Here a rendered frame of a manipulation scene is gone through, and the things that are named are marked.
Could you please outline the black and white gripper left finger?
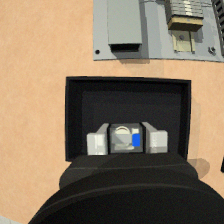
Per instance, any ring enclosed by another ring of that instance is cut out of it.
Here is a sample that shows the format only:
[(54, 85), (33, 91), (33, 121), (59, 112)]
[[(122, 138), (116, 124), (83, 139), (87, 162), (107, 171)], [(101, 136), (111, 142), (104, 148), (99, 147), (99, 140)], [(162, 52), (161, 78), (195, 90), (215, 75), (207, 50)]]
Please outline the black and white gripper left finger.
[(110, 155), (110, 126), (103, 124), (96, 133), (87, 135), (88, 155), (106, 155), (106, 151)]

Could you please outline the black open tray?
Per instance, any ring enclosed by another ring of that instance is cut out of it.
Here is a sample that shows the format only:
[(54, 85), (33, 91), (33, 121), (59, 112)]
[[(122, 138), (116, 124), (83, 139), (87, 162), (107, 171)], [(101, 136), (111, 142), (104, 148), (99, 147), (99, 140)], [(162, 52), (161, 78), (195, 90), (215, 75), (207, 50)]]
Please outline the black open tray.
[(87, 135), (103, 124), (147, 122), (167, 131), (167, 152), (188, 156), (191, 80), (66, 76), (65, 161), (87, 155)]

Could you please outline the grey mounting plate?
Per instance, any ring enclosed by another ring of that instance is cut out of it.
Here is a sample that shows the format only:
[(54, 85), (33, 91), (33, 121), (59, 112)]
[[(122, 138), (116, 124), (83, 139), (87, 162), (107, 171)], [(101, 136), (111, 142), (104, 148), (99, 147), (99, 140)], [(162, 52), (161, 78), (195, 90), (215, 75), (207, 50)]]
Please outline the grey mounting plate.
[[(211, 0), (200, 0), (203, 26), (197, 32), (168, 30), (163, 0), (139, 0), (142, 42), (139, 52), (113, 52), (108, 46), (107, 0), (93, 0), (93, 60), (179, 59), (224, 62)], [(208, 52), (209, 46), (217, 46)]]

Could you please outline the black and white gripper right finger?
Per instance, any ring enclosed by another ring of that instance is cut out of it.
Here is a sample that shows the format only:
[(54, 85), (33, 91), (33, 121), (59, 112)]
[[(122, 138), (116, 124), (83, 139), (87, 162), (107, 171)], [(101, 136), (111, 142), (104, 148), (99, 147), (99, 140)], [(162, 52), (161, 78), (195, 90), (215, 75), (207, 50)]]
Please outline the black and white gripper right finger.
[(167, 132), (158, 131), (147, 122), (139, 124), (143, 127), (143, 153), (167, 152)]

